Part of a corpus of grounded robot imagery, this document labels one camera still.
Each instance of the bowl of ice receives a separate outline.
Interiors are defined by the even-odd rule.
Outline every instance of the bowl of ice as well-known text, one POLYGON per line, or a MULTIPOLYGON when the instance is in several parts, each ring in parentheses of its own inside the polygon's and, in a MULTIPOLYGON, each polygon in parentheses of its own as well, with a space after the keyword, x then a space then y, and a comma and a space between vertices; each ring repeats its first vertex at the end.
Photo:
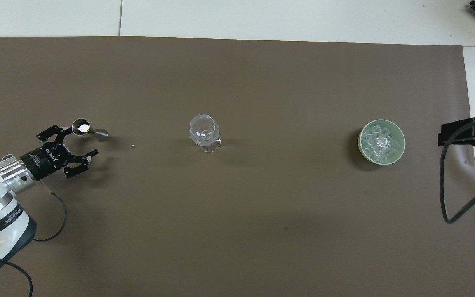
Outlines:
POLYGON ((406 139, 401 128, 388 120, 372 120, 358 137, 358 149, 362 156, 379 165, 397 162, 405 147, 406 139))

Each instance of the green bowl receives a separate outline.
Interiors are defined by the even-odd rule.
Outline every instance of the green bowl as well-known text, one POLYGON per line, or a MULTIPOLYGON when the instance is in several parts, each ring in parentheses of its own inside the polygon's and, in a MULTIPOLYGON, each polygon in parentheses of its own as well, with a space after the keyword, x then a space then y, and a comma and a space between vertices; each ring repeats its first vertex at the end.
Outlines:
POLYGON ((362 156, 364 156, 364 158, 366 158, 366 160, 369 160, 369 162, 371 163, 375 163, 378 165, 393 164, 402 157, 402 155, 404 154, 405 148, 406 148, 406 139, 404 139, 404 133, 402 132, 401 128, 399 128, 399 126, 397 126, 394 122, 390 122, 388 120, 372 120, 366 126, 364 126, 362 131, 360 131, 360 134, 358 134, 358 150, 360 150, 360 153, 362 154, 362 156), (396 141, 398 141, 398 143, 401 145, 401 148, 395 151, 395 154, 393 154, 393 156, 389 158, 386 161, 386 163, 376 162, 370 159, 369 156, 367 156, 364 153, 364 151, 362 151, 362 133, 364 133, 364 131, 366 130, 371 129, 371 127, 373 127, 373 125, 376 125, 376 124, 379 124, 382 128, 388 128, 388 130, 390 130, 390 136, 393 137, 393 139, 395 139, 396 141))

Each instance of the brown tablecloth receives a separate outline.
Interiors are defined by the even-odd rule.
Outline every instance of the brown tablecloth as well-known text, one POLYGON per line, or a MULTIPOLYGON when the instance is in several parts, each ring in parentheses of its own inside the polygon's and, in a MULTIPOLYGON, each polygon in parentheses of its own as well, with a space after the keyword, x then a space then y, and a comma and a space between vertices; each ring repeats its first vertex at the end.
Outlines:
MULTIPOLYGON (((0 38, 0 158, 84 117, 104 143, 90 170, 45 179, 65 231, 12 258, 34 296, 475 296, 475 207, 443 221, 443 123, 469 117, 462 47, 179 38, 0 38), (188 137, 212 115, 222 146, 188 137), (378 118, 404 156, 357 148, 378 118)), ((471 147, 447 158, 454 213, 475 194, 471 147)), ((41 186, 19 197, 55 233, 41 186)), ((11 268, 0 296, 26 295, 11 268)))

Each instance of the white floor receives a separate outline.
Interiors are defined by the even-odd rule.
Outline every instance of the white floor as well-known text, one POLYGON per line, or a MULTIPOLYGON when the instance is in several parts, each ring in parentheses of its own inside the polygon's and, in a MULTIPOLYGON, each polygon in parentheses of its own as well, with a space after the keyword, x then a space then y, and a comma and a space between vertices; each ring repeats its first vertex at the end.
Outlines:
POLYGON ((0 36, 464 45, 475 116, 475 17, 467 4, 468 0, 0 0, 0 36))

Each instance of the cable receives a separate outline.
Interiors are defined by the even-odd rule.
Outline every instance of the cable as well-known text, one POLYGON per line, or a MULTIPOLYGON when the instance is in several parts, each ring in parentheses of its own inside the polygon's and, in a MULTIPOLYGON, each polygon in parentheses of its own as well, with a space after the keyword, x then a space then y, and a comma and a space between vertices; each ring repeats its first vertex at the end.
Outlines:
POLYGON ((25 275, 25 278, 27 278, 27 281, 28 281, 28 297, 32 297, 32 279, 31 279, 30 275, 25 271, 25 269, 15 265, 12 262, 6 261, 6 260, 1 260, 0 259, 0 262, 3 263, 3 264, 6 264, 8 266, 12 266, 13 268, 17 269, 19 272, 23 273, 23 275, 25 275))
POLYGON ((461 208, 452 218, 449 219, 447 215, 447 207, 444 203, 444 159, 446 157, 447 150, 449 146, 454 143, 454 140, 456 140, 456 137, 458 137, 459 134, 465 132, 467 129, 472 128, 473 126, 475 126, 475 121, 470 122, 454 131, 450 135, 450 137, 448 137, 447 142, 443 146, 443 151, 441 152, 441 160, 439 163, 439 198, 441 199, 441 211, 443 212, 444 221, 449 224, 452 224, 453 222, 457 221, 458 218, 460 218, 465 212, 470 209, 470 207, 475 204, 474 197, 467 204, 465 204, 465 206, 463 206, 463 208, 461 208))
POLYGON ((60 201, 60 203, 62 203, 62 206, 63 206, 63 212, 64 212, 64 218, 63 218, 63 224, 62 224, 62 227, 60 227, 60 230, 58 230, 58 232, 56 232, 56 234, 54 234, 53 236, 49 237, 49 238, 46 238, 46 239, 32 239, 34 241, 50 241, 50 240, 53 240, 55 239, 60 233, 62 233, 63 229, 66 227, 66 224, 67 224, 67 207, 66 207, 66 204, 64 203, 64 201, 62 200, 62 198, 60 198, 60 196, 56 195, 44 182, 43 180, 39 180, 40 183, 42 184, 42 186, 45 188, 45 190, 47 190, 47 192, 49 192, 51 195, 55 196, 56 199, 58 199, 58 201, 60 201))

